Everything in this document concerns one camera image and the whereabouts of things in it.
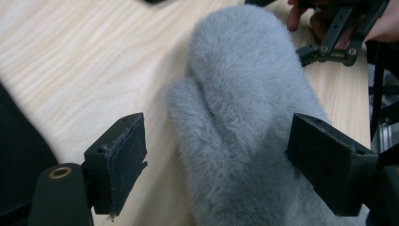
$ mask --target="fur texture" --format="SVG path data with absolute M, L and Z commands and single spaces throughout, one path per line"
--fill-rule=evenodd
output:
M 362 225 L 337 218 L 287 160 L 295 112 L 327 121 L 285 26 L 253 6 L 196 27 L 168 91 L 198 225 Z

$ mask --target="black fabric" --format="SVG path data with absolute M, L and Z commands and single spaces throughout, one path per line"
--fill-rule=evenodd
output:
M 0 84 L 0 225 L 25 225 L 37 178 L 56 164 L 45 140 Z

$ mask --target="light wood surface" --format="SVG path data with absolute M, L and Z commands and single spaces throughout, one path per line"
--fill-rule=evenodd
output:
M 0 81 L 61 163 L 83 153 L 117 119 L 144 112 L 149 166 L 114 222 L 193 225 L 184 168 L 164 92 L 184 75 L 195 23 L 238 0 L 0 0 Z M 286 20 L 285 0 L 268 7 Z M 308 14 L 293 33 L 313 40 Z M 332 124 L 369 147 L 367 68 L 314 63 L 306 74 Z

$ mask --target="black cable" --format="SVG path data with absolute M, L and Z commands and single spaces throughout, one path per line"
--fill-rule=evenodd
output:
M 373 140 L 376 129 L 379 124 L 379 115 L 382 106 L 382 83 L 384 80 L 385 44 L 379 43 L 375 56 L 375 78 L 373 95 L 373 113 L 370 121 L 370 136 Z

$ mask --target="wood grain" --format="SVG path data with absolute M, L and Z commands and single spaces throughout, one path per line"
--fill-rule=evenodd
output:
M 82 163 L 113 122 L 144 112 L 149 166 L 115 222 L 94 216 L 96 225 L 194 224 L 164 92 L 184 75 L 196 22 L 237 4 L 243 1 L 0 0 L 0 81 L 59 162 Z M 269 9 L 286 19 L 285 2 Z M 312 40 L 306 20 L 293 33 L 297 46 Z M 333 125 L 368 147 L 366 70 L 364 56 L 350 68 L 305 69 Z

